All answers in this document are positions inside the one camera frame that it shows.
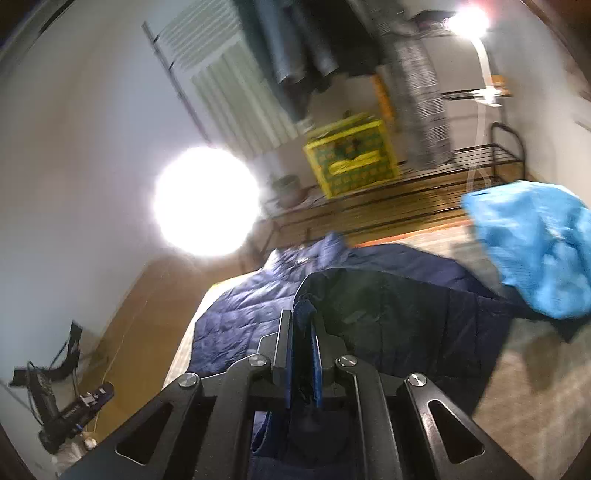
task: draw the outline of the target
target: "light bulb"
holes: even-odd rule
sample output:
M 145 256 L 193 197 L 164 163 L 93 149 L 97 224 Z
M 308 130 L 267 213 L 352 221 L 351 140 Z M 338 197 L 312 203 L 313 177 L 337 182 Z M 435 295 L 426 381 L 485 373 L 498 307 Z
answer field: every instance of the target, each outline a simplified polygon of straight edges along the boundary
M 486 14 L 478 7 L 469 6 L 444 21 L 447 30 L 466 38 L 481 38 L 490 27 Z
M 157 180 L 154 214 L 163 237 L 194 255 L 226 255 L 246 240 L 259 214 L 246 165 L 214 148 L 191 148 Z

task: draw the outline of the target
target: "screw head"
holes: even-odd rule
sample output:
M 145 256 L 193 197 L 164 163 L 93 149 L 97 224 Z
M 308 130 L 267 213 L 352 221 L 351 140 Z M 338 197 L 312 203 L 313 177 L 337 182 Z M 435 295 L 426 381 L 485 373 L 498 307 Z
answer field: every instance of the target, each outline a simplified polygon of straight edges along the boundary
M 407 380 L 413 387 L 422 387 L 427 383 L 427 377 L 423 374 L 410 374 Z
M 267 357 L 262 353 L 255 353 L 248 357 L 248 363 L 250 363 L 253 367 L 262 367 L 263 365 L 267 364 Z
M 199 376 L 191 372 L 182 374 L 178 378 L 178 384 L 183 388 L 194 387 L 197 385 L 197 382 L 199 382 Z
M 342 367 L 352 367 L 357 365 L 357 357 L 353 355 L 343 355 L 337 358 L 337 362 Z

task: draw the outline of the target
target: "white wall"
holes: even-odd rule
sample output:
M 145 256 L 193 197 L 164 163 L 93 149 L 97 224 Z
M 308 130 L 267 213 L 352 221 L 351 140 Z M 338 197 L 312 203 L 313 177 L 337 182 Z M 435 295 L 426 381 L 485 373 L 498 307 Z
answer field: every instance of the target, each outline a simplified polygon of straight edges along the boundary
M 456 0 L 405 0 L 409 16 L 423 9 L 459 7 Z M 591 102 L 570 88 L 563 48 L 519 0 L 480 2 L 491 18 L 485 41 L 514 98 L 508 123 L 525 141 L 528 168 L 542 181 L 559 183 L 591 205 Z M 433 54 L 436 63 L 437 54 Z
M 154 180 L 200 141 L 141 29 L 155 3 L 77 0 L 0 85 L 4 381 L 29 359 L 47 365 L 72 319 L 93 343 L 165 248 Z M 52 478 L 37 424 L 1 388 L 0 422 L 33 474 Z

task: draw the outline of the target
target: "yellow crate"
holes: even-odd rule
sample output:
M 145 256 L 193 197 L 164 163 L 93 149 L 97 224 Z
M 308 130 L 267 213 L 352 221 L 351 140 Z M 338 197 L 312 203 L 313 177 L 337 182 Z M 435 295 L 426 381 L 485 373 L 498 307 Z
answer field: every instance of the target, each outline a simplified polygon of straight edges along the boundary
M 360 116 L 351 118 L 358 123 Z M 316 132 L 329 135 L 348 123 L 338 122 Z M 309 141 L 304 152 L 327 198 L 392 181 L 398 162 L 381 120 L 371 120 L 319 140 Z

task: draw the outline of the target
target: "floor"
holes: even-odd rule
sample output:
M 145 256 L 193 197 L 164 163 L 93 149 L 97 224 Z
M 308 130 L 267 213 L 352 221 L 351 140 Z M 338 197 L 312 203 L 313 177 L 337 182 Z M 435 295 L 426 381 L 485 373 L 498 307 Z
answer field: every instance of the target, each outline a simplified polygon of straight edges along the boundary
M 514 175 L 516 169 L 507 167 L 506 173 Z M 463 173 L 446 179 L 452 186 L 442 187 L 439 179 L 397 185 L 289 214 L 281 220 L 281 232 L 272 237 L 269 248 L 312 241 L 329 231 L 346 232 L 349 245 L 356 245 L 463 219 L 461 209 L 451 208 L 458 207 L 465 180 Z M 434 213 L 441 209 L 446 211 Z M 358 231 L 393 218 L 408 219 Z M 254 238 L 258 245 L 268 233 L 268 223 L 257 224 Z M 115 398 L 87 428 L 98 441 L 160 391 L 183 333 L 209 287 L 257 268 L 247 247 L 218 261 L 167 257 L 146 267 L 111 321 L 80 382 L 83 391 L 104 381 L 115 386 Z

